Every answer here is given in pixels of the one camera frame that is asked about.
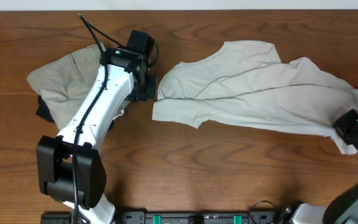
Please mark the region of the light grey t-shirt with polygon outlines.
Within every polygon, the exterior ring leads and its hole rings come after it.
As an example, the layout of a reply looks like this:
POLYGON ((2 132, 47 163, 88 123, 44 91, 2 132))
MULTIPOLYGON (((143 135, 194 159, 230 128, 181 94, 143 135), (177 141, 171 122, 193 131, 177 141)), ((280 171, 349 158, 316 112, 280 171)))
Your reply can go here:
POLYGON ((181 62, 162 78, 152 117, 198 128, 205 121, 331 138, 354 154, 332 125, 358 111, 358 89, 306 57, 283 63, 268 42, 225 42, 198 62, 181 62))

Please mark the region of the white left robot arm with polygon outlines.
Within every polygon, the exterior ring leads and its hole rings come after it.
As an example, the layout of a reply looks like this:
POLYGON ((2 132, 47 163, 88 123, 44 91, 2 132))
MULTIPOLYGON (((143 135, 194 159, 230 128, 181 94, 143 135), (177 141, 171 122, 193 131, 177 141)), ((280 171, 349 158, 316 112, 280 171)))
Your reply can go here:
POLYGON ((114 223, 116 208, 104 194, 107 175, 101 159, 105 135, 126 100, 151 99, 153 47, 118 47, 103 52, 93 86, 78 111, 55 137, 37 148, 40 191, 71 208, 49 213, 41 223, 114 223))

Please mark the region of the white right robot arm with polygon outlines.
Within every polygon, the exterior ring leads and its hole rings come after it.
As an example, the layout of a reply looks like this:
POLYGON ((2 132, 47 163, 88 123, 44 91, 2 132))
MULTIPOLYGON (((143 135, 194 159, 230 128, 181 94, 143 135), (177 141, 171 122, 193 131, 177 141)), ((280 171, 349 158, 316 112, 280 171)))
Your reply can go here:
MULTIPOLYGON (((338 136, 358 152, 358 113, 349 110, 333 123, 338 136)), ((327 207, 298 202, 282 212, 277 223, 358 224, 358 184, 336 197, 327 207)))

